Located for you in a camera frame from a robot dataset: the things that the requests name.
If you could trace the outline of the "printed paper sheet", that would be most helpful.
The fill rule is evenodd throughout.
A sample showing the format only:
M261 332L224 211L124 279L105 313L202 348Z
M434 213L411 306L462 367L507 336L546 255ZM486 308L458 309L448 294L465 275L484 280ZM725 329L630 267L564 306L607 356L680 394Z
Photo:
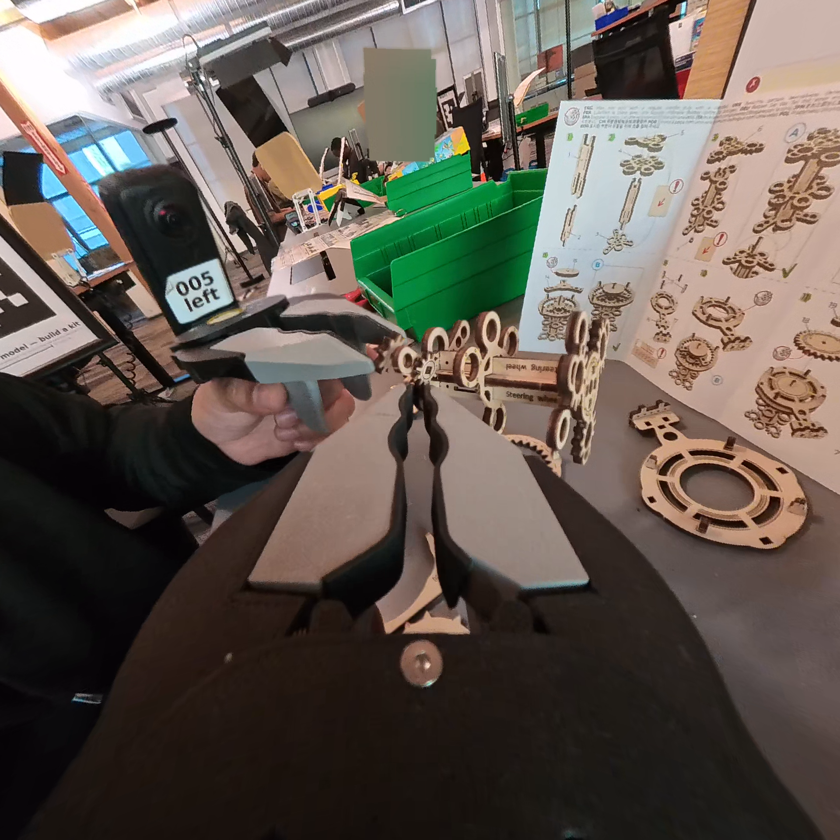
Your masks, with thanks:
M360 215L340 226L321 225L306 234L294 234L289 244L283 244L271 262L272 272L292 267L329 248L348 248L350 241L381 226L398 220L390 211Z

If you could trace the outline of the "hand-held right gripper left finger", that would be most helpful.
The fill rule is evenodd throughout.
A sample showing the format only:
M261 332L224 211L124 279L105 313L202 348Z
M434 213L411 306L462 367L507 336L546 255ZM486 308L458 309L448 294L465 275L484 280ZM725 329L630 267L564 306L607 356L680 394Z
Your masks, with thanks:
M392 388L316 447L248 584L362 613L403 573L413 387Z

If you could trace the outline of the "light wooden board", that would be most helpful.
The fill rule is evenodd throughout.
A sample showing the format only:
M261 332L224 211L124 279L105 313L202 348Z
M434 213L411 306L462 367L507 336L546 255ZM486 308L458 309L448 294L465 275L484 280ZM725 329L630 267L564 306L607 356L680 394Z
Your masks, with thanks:
M709 1L683 99L721 99L752 1Z

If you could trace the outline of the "small green plastic bin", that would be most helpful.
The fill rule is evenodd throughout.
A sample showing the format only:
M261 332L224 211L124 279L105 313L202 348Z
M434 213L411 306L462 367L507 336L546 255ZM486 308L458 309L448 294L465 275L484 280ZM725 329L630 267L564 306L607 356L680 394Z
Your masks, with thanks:
M394 214L410 214L467 192L472 184L470 155L458 154L389 180L385 202Z

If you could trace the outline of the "large green plastic bin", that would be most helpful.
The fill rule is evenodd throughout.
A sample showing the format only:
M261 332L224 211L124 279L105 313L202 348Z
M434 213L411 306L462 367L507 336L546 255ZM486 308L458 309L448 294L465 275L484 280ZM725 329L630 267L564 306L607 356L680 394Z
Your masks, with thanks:
M547 174L514 171L355 238L367 301L421 339L523 295Z

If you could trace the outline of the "black office chair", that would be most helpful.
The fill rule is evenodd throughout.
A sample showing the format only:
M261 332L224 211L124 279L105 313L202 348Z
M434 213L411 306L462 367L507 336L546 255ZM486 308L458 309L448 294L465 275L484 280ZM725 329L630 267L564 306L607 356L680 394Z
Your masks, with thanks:
M670 11L655 7L609 27L592 42L602 100L679 99L669 35Z

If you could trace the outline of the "person's left forearm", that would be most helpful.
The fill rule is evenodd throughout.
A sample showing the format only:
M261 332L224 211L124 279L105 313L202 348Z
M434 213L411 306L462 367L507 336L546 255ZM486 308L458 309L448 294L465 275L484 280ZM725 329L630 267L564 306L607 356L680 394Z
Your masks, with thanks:
M182 515L268 478L194 428L192 400L105 407L2 374L2 728L112 683L195 543Z

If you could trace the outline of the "wooden steering wheel assembly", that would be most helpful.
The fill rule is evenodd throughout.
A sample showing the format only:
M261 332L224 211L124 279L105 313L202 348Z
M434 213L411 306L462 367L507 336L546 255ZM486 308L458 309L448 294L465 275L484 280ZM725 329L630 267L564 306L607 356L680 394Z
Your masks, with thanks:
M413 379L477 396L483 422L499 433L505 430L509 403L549 407L545 445L553 454L569 445L573 462L582 466L592 453L610 327L608 318L574 310L566 324L565 351L556 359L536 359L519 354L516 328L503 328L499 314L485 311L474 328L462 320L449 332L428 330Z

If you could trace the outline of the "black framed sign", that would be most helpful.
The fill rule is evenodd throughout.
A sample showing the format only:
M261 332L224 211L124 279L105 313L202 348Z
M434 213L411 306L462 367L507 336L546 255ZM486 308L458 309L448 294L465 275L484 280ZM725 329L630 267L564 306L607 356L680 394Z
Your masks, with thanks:
M119 341L1 220L1 372L43 379Z

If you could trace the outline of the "person's left hand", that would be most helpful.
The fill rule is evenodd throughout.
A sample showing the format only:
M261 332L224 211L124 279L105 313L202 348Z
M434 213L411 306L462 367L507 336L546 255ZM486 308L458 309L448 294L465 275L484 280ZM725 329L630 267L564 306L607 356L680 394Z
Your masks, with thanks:
M352 417L355 400L339 381L318 384L327 431L313 431L289 403L283 384L216 379L192 397L196 431L242 466L310 452Z

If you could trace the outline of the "laser-cut wooden parts sheet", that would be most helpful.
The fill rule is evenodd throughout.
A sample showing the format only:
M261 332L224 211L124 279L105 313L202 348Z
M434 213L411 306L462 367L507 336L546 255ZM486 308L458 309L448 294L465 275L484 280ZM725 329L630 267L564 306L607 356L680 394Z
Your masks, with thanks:
M468 635L466 607L449 607L438 579L434 537L426 532L423 547L406 561L394 591L377 603L386 635Z

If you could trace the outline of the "white task sign board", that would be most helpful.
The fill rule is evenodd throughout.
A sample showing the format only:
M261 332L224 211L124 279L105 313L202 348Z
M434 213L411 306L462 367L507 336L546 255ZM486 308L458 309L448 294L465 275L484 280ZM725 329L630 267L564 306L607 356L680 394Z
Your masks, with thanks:
M752 6L724 101L839 82L838 1L758 1Z

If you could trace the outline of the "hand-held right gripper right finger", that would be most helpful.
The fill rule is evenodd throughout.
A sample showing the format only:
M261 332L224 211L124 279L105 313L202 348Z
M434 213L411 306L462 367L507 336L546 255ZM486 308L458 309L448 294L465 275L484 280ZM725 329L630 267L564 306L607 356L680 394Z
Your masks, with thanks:
M437 577L448 605L498 606L590 578L521 451L425 385Z

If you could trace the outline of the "folded instruction booklet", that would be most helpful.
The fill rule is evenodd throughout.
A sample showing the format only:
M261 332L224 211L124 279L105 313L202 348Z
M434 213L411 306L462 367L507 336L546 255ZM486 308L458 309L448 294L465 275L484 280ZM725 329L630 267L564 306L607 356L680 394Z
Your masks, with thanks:
M519 322L609 358L838 492L838 85L567 103Z

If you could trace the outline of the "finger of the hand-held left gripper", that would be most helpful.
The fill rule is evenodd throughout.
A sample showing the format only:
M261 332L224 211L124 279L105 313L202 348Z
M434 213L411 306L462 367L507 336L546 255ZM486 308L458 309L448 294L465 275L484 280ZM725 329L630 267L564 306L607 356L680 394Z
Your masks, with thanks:
M328 335L367 358L369 345L378 348L406 338L398 325L342 296L284 297L284 301L287 307L279 315L277 347L301 344L310 334Z
M329 432L320 382L352 380L353 395L371 397L373 361L326 332L249 330L245 364L259 384L284 385L298 418L317 434Z

